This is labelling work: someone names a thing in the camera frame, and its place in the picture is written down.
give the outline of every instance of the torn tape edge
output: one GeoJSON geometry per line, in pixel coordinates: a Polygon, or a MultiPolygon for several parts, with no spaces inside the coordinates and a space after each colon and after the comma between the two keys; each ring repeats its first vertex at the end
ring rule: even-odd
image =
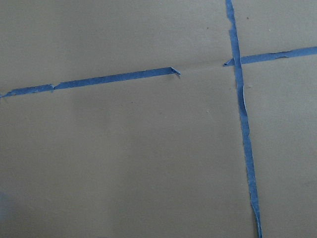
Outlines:
{"type": "Polygon", "coordinates": [[[231,29],[229,33],[230,33],[232,54],[233,54],[233,58],[235,59],[234,71],[235,71],[235,78],[237,83],[239,114],[240,114],[240,120],[241,120],[243,147],[244,147],[246,167],[247,167],[250,200],[251,200],[251,206],[254,211],[255,219],[257,222],[258,237],[262,238],[260,206],[259,206],[256,175],[255,175],[255,169],[254,169],[252,145],[250,140],[250,127],[249,127],[248,114],[247,114],[247,109],[246,109],[245,100],[244,100],[244,81],[243,81],[243,71],[242,71],[241,56],[240,56],[240,47],[239,47],[238,33],[237,33],[236,22],[234,17],[234,9],[233,9],[233,4],[231,0],[226,0],[226,9],[227,9],[228,19],[231,22],[231,29]]]}
{"type": "Polygon", "coordinates": [[[111,82],[125,81],[125,80],[131,80],[131,79],[148,78],[148,77],[162,76],[162,75],[168,75],[168,74],[177,74],[178,76],[181,75],[181,73],[178,70],[172,67],[149,69],[149,70],[137,71],[137,72],[131,72],[131,73],[122,73],[122,74],[116,74],[116,75],[110,75],[110,76],[102,76],[102,77],[61,82],[56,86],[52,84],[44,84],[44,85],[33,86],[33,87],[17,88],[17,89],[12,89],[11,91],[5,93],[4,95],[0,95],[0,98],[47,92],[47,91],[52,92],[58,89],[84,87],[89,85],[111,83],[111,82]]]}
{"type": "MultiPolygon", "coordinates": [[[[293,58],[293,57],[300,57],[300,56],[310,56],[317,54],[317,47],[308,47],[308,48],[300,48],[291,51],[282,51],[276,53],[266,53],[260,55],[252,55],[252,56],[244,56],[241,57],[241,63],[256,63],[262,61],[269,61],[269,60],[277,60],[280,58],[293,58]]],[[[234,66],[234,59],[230,59],[226,63],[223,64],[224,67],[227,66],[234,66]]]]}

